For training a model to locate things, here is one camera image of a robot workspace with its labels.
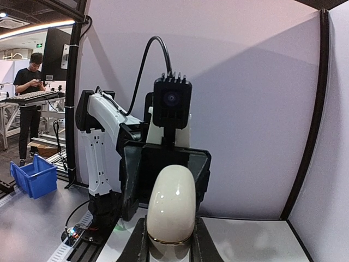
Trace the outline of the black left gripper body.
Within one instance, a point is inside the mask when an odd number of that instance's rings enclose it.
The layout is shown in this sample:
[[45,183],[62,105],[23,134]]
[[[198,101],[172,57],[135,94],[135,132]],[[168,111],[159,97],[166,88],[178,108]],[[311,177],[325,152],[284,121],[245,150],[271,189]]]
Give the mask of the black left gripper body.
[[[142,160],[140,167],[140,186],[143,191],[145,204],[149,203],[155,180],[159,172],[169,165],[182,165],[188,167],[188,160],[192,152],[208,152],[207,150],[198,150],[187,147],[167,148],[162,145],[150,144],[146,141],[146,135],[150,132],[150,113],[148,109],[153,105],[153,93],[147,93],[145,97],[144,118],[137,124],[120,124],[117,139],[116,151],[121,156],[119,162],[119,180],[123,182],[123,148],[127,144],[143,144]],[[198,210],[204,195],[207,191],[196,190],[196,209]]]

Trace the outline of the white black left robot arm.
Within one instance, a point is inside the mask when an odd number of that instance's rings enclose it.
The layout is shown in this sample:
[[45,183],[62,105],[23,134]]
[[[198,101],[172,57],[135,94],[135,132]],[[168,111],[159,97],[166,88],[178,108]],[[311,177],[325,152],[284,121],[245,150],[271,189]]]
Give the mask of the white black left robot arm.
[[[195,181],[196,202],[203,201],[210,177],[211,155],[190,147],[190,126],[176,130],[174,146],[165,144],[168,131],[153,123],[153,95],[146,95],[144,119],[126,115],[113,91],[84,90],[75,113],[85,143],[88,168],[88,209],[95,227],[109,228],[119,219],[129,221],[139,204],[147,204],[161,170],[187,167]],[[105,136],[120,156],[120,192],[113,189],[106,170]]]

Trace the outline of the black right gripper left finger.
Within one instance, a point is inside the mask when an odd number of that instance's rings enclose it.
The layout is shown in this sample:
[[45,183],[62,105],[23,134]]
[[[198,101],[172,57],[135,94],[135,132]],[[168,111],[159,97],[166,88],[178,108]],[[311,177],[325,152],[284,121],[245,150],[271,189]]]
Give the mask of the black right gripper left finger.
[[140,218],[116,262],[149,262],[147,218]]

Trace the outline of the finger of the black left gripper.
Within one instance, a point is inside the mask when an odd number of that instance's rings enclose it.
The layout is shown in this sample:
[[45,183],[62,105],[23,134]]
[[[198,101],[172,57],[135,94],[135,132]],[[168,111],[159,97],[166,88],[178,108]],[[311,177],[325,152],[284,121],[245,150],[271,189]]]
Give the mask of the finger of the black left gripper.
[[211,155],[209,152],[192,152],[188,160],[197,191],[206,191],[210,177]]
[[140,205],[145,203],[140,186],[143,144],[127,144],[123,148],[122,219],[131,221]]

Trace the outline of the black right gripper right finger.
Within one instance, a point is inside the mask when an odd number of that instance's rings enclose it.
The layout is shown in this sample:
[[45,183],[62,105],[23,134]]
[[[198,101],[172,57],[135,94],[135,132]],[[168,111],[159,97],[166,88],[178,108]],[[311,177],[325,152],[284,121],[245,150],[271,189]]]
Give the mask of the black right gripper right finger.
[[194,231],[191,238],[190,261],[224,261],[201,217],[196,217]]

